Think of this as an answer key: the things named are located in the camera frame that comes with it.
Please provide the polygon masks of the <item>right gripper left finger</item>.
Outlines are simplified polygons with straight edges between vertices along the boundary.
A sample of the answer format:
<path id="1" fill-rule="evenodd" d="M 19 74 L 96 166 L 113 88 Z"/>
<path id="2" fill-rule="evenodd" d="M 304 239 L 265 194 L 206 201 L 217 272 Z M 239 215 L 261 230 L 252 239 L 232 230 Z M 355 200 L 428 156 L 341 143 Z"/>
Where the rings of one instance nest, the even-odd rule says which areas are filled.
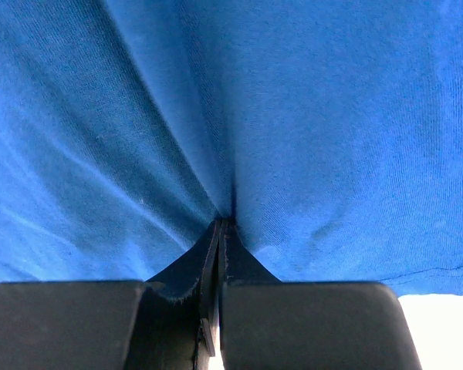
<path id="1" fill-rule="evenodd" d="M 221 224 L 147 281 L 0 283 L 0 369 L 205 369 Z"/>

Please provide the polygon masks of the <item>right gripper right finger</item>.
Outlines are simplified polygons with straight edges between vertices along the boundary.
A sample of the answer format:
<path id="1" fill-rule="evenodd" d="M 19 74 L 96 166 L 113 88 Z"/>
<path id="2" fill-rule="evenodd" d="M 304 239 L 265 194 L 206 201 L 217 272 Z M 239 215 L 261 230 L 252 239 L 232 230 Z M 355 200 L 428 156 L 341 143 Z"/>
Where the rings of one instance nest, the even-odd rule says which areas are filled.
<path id="1" fill-rule="evenodd" d="M 226 369 L 419 369 L 402 307 L 375 282 L 282 282 L 224 220 L 218 242 Z"/>

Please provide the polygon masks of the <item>blue t shirt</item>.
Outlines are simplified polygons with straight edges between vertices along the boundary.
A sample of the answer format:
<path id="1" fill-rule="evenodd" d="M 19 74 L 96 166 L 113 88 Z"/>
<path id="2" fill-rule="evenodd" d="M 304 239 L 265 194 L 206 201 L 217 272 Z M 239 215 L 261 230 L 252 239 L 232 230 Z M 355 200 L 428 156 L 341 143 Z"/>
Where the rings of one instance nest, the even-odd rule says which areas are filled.
<path id="1" fill-rule="evenodd" d="M 217 217 L 284 281 L 462 295 L 463 1 L 0 1 L 0 282 Z"/>

